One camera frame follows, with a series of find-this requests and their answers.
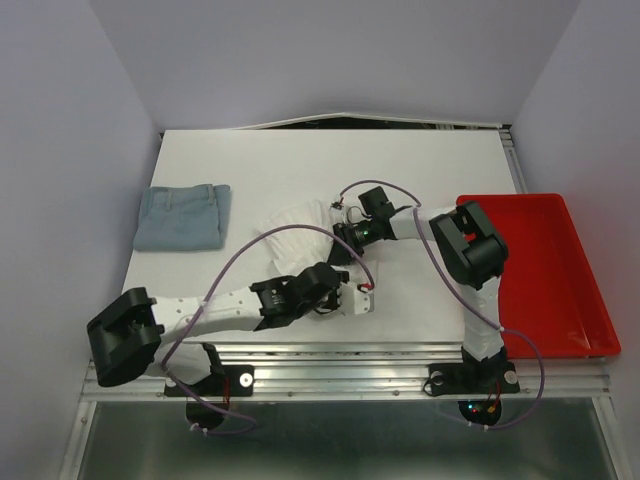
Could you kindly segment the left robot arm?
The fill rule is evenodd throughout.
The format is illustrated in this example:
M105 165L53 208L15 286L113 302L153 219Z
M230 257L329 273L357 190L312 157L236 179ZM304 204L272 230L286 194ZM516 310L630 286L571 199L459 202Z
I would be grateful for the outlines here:
M211 348L186 339L288 327L321 309L340 309L349 285L348 272L319 262L296 276L210 299L151 297L143 287L129 289L87 325L98 384L110 388L170 372L199 393L213 393L223 371Z

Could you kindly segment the white skirt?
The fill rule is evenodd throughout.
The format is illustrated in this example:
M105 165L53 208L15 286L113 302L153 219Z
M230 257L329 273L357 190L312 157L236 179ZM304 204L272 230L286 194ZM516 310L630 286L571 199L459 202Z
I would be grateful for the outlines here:
M378 262L355 260L344 266L330 265L327 260L335 240L334 224L329 217L329 204L310 200L271 214L257 225L257 234L268 233L265 242L270 251L272 269L281 275L297 276L323 262L334 271L346 270L350 280L346 286L357 287L374 295Z

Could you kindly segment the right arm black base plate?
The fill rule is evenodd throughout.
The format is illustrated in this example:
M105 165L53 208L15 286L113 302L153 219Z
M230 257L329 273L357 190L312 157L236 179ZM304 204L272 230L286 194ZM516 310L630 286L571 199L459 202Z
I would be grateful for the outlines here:
M423 392L431 397L480 397L489 394L516 394L520 384L511 362L497 367L480 367L470 363L435 363L428 366Z

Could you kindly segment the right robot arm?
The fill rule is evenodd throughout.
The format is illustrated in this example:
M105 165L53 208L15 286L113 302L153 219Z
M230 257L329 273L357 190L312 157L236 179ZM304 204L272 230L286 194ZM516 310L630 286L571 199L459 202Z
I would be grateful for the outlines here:
M502 336L498 294L508 247L475 201L429 211L419 205L396 208L377 186L359 196L362 218L349 219L342 200L332 225L342 242L329 254L332 265L352 262L350 249L363 255L378 241L419 240L438 275L464 308L461 361L432 363L423 391L429 396L484 394L499 390L513 370Z

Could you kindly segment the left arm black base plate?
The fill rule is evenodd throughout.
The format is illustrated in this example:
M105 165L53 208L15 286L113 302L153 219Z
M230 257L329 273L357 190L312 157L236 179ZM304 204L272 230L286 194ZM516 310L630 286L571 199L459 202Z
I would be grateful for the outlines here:
M223 373L211 374L190 389L202 397L239 397L253 395L255 369L250 364L227 364Z

